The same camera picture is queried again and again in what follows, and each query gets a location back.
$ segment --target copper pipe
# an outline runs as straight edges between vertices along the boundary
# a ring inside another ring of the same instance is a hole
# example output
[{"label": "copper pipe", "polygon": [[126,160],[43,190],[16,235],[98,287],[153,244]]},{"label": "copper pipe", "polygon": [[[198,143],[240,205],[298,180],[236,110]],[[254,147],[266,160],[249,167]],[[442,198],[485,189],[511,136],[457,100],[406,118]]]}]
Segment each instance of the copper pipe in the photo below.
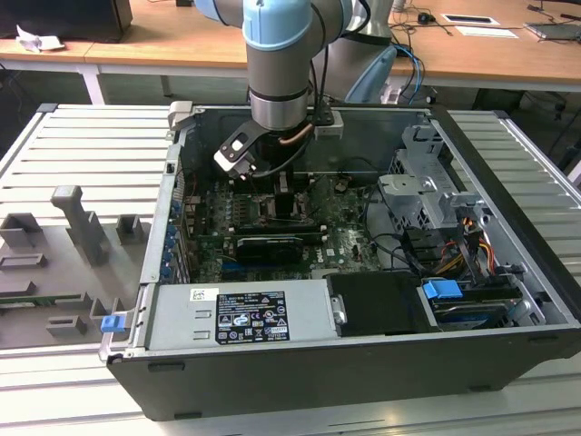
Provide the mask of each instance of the copper pipe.
[{"label": "copper pipe", "polygon": [[299,141],[300,139],[305,137],[307,134],[309,134],[309,132],[313,129],[313,127],[314,127],[313,124],[307,124],[303,127],[303,129],[300,132],[298,132],[297,134],[295,134],[291,138],[287,138],[287,139],[279,138],[279,144],[282,146],[285,146],[285,147],[287,145],[293,145],[294,143],[296,143],[297,141]]}]

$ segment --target blue connector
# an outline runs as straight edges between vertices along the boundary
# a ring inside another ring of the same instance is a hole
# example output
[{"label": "blue connector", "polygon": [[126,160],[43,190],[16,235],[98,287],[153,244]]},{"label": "blue connector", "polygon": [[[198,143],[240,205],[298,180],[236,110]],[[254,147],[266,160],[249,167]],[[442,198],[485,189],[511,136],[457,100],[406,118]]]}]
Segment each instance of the blue connector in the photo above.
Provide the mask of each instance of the blue connector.
[{"label": "blue connector", "polygon": [[163,266],[162,268],[160,268],[160,275],[167,279],[168,277],[170,277],[170,275],[172,275],[172,268],[170,268],[169,266]]},{"label": "blue connector", "polygon": [[165,238],[165,248],[172,249],[174,246],[175,246],[175,239],[173,239],[170,236],[168,236],[167,238]]},{"label": "blue connector", "polygon": [[173,259],[173,253],[172,252],[164,252],[162,254],[162,260],[164,262],[170,262]]},{"label": "blue connector", "polygon": [[464,294],[455,280],[429,280],[423,285],[424,292],[432,298],[462,298]]},{"label": "blue connector", "polygon": [[182,205],[177,200],[172,200],[172,212],[179,213],[182,210]]},{"label": "blue connector", "polygon": [[126,315],[107,315],[101,321],[101,333],[125,332]]}]

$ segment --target motherboard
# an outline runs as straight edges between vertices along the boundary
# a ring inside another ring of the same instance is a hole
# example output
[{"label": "motherboard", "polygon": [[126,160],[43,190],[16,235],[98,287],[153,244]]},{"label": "motherboard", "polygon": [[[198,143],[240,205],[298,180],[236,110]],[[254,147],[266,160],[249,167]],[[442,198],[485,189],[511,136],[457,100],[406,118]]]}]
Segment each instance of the motherboard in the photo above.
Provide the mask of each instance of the motherboard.
[{"label": "motherboard", "polygon": [[[363,225],[366,186],[347,176],[305,174],[295,177],[293,188],[275,195],[257,182],[225,180],[186,198],[192,282],[320,279],[381,270]],[[281,209],[288,211],[284,218]]]}]

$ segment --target blue plastic latch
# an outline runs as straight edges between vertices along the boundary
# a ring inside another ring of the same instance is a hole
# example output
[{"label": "blue plastic latch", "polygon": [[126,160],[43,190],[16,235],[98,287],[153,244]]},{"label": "blue plastic latch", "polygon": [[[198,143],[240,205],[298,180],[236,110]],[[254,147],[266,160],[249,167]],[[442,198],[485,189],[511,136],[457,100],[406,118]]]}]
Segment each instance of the blue plastic latch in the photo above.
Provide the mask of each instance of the blue plastic latch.
[{"label": "blue plastic latch", "polygon": [[464,294],[455,280],[430,280],[423,286],[426,296],[431,298],[462,298]]},{"label": "blue plastic latch", "polygon": [[101,321],[102,333],[125,332],[125,315],[107,315]]}]

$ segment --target gray 3d printed part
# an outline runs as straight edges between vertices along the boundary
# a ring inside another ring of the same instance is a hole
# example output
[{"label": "gray 3d printed part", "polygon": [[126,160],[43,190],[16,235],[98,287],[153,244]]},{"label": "gray 3d printed part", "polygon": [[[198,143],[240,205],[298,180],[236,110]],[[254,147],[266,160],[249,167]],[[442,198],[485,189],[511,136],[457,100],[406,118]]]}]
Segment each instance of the gray 3d printed part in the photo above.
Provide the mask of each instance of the gray 3d printed part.
[{"label": "gray 3d printed part", "polygon": [[85,310],[93,306],[93,300],[86,292],[79,298],[63,298],[54,301],[54,304],[63,310]]},{"label": "gray 3d printed part", "polygon": [[139,219],[139,215],[119,215],[115,230],[117,231],[121,245],[142,243],[144,240],[142,222]]},{"label": "gray 3d printed part", "polygon": [[[93,211],[90,211],[90,212],[87,211],[87,212],[85,212],[85,215],[87,217],[87,220],[89,221],[89,225],[91,226],[92,235],[94,235],[94,237],[99,242],[102,241],[104,236],[105,236],[105,232],[103,231],[103,227],[101,226],[101,223],[99,223],[99,217]],[[69,237],[71,238],[71,241],[73,241],[73,244],[78,245],[79,241],[76,239],[76,236],[74,235],[73,230],[70,227],[68,227],[66,229],[66,232],[69,233]]]},{"label": "gray 3d printed part", "polygon": [[93,306],[89,312],[89,319],[93,322],[95,327],[101,327],[101,321],[109,314],[103,306],[103,303],[98,298],[93,300]]},{"label": "gray 3d printed part", "polygon": [[0,282],[0,298],[5,297],[25,297],[36,290],[36,285],[28,281],[23,282]]},{"label": "gray 3d printed part", "polygon": [[53,316],[48,319],[46,330],[53,336],[83,336],[87,326],[79,315]]},{"label": "gray 3d printed part", "polygon": [[32,247],[29,232],[41,232],[31,213],[10,213],[0,224],[0,236],[10,248]]},{"label": "gray 3d printed part", "polygon": [[111,313],[123,312],[124,310],[125,310],[125,306],[123,306],[121,298],[119,298],[119,297],[115,298],[113,300],[113,309],[111,310]]},{"label": "gray 3d printed part", "polygon": [[91,232],[92,226],[81,205],[82,196],[81,186],[57,186],[54,189],[51,203],[64,212],[64,216],[71,224],[74,238],[79,241],[87,261],[92,266],[96,266],[102,263],[104,254],[99,244],[99,238]]},{"label": "gray 3d printed part", "polygon": [[47,260],[42,253],[12,254],[0,257],[0,271],[43,268]]}]

